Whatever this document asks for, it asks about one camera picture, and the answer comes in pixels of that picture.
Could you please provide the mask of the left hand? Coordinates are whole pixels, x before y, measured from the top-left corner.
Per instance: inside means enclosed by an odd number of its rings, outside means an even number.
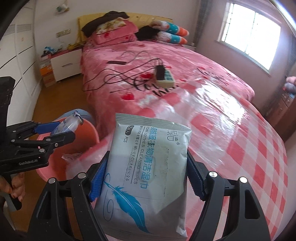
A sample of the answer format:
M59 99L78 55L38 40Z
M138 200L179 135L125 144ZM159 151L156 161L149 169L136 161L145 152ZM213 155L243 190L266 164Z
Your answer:
M10 194L13 198L17 198L20 202L23 201L25 196L25 173L18 173L11 179L11 184L5 180L4 177L0 178L1 192Z

